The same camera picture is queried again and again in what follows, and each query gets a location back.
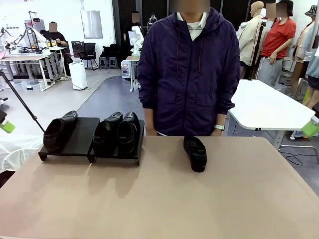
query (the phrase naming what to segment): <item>black leather shoe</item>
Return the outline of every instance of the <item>black leather shoe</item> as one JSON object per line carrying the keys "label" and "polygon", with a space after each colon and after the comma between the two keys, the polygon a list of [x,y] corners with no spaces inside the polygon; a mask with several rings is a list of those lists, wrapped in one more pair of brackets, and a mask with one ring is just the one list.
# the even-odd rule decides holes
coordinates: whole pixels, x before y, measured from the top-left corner
{"label": "black leather shoe", "polygon": [[97,126],[92,148],[96,153],[112,153],[116,146],[116,133],[120,122],[123,120],[121,112],[115,112]]}
{"label": "black leather shoe", "polygon": [[199,140],[199,138],[185,136],[184,150],[188,154],[192,170],[196,173],[204,172],[207,163],[207,154],[205,145]]}
{"label": "black leather shoe", "polygon": [[48,152],[62,150],[76,126],[77,118],[78,113],[70,111],[62,118],[52,120],[43,135],[43,144]]}
{"label": "black leather shoe", "polygon": [[139,118],[134,112],[128,112],[117,132],[119,153],[132,153],[139,142],[140,132]]}

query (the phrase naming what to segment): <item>navy zip jacket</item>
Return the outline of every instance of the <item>navy zip jacket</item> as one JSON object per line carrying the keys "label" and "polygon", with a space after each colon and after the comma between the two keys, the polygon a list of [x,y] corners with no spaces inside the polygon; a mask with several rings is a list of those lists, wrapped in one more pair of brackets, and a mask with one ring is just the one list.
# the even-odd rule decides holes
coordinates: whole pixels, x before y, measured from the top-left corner
{"label": "navy zip jacket", "polygon": [[194,41],[176,13],[157,21],[144,40],[137,79],[158,132],[211,135],[217,114],[235,106],[240,57],[234,27],[213,8]]}

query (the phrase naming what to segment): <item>hat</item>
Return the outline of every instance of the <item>hat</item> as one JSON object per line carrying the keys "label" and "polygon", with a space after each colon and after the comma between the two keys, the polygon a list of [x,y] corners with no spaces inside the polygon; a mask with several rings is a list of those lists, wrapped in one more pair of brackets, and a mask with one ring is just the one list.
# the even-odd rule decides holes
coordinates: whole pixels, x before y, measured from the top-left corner
{"label": "hat", "polygon": [[317,5],[312,5],[310,10],[305,12],[305,15],[306,16],[309,16],[309,17],[316,17],[316,14],[317,14]]}
{"label": "hat", "polygon": [[280,0],[279,3],[285,3],[287,5],[288,16],[293,16],[294,2],[291,0]]}

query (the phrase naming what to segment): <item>white collar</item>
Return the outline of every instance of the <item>white collar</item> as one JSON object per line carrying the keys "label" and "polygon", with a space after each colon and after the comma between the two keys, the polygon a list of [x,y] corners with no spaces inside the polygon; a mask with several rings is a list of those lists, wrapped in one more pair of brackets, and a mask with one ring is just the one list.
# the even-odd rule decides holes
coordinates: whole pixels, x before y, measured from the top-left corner
{"label": "white collar", "polygon": [[[203,29],[206,25],[207,18],[208,18],[208,14],[206,12],[203,12],[203,16],[201,17],[201,20],[199,22],[199,26]],[[177,13],[177,20],[184,21],[184,19],[181,17],[179,12]]]}

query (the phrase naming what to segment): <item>office chair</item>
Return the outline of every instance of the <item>office chair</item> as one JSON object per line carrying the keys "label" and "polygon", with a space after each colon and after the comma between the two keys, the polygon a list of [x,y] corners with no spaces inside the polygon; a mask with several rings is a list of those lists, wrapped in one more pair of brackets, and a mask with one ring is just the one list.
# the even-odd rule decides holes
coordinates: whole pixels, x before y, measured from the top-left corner
{"label": "office chair", "polygon": [[89,60],[91,61],[91,66],[93,71],[95,71],[96,69],[93,69],[92,60],[95,62],[95,65],[99,67],[95,61],[96,59],[95,43],[84,43],[84,51],[80,52],[79,56],[80,56],[81,62],[83,60],[87,60],[86,69],[88,69]]}

